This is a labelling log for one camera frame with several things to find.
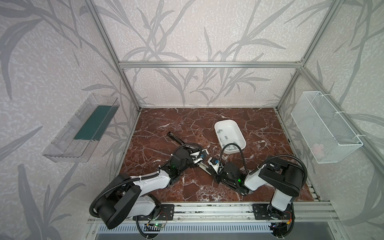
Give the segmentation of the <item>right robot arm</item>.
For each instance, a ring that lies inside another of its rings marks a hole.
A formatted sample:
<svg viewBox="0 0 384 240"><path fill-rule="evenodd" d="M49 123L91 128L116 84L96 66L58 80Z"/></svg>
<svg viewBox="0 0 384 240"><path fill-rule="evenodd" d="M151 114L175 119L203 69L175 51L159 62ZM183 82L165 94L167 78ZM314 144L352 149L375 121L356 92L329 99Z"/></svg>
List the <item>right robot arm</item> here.
<svg viewBox="0 0 384 240"><path fill-rule="evenodd" d="M225 165L217 159L209 160L213 178L235 192L246 196L269 184L275 188L267 207L269 215L282 215L299 197L308 177L305 164L295 156L277 155L266 159L254 171L244 174L233 163Z"/></svg>

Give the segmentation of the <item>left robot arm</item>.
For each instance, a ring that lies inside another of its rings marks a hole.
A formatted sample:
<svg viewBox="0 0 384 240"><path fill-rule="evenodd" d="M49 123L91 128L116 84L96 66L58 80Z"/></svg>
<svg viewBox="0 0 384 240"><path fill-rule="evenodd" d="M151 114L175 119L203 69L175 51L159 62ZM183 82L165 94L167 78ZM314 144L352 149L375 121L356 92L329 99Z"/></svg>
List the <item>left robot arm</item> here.
<svg viewBox="0 0 384 240"><path fill-rule="evenodd" d="M161 204L149 193L174 185L185 170L196 167L196 161L204 157L201 147L185 144L152 174L135 177L119 174L95 197L89 213L100 218L110 230L126 218L153 215Z"/></svg>

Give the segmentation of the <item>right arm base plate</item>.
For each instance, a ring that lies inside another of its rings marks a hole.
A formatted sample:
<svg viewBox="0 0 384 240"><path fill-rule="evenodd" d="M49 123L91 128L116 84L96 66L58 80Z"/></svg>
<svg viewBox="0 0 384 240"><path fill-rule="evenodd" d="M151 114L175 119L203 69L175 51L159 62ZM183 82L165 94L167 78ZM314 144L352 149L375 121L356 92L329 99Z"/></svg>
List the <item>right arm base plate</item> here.
<svg viewBox="0 0 384 240"><path fill-rule="evenodd" d="M288 222L295 218L292 203L289 203L284 211L270 204L252 204L252 210L256 220Z"/></svg>

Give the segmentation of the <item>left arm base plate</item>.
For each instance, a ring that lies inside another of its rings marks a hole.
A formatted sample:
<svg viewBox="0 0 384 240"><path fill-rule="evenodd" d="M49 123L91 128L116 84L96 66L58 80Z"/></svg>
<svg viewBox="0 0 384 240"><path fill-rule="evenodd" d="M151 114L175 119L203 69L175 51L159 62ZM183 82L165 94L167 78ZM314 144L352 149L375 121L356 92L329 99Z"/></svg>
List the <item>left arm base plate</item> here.
<svg viewBox="0 0 384 240"><path fill-rule="evenodd" d="M175 205L163 204L156 206L155 209L148 216L139 216L139 221L160 220L170 221L173 220L175 213Z"/></svg>

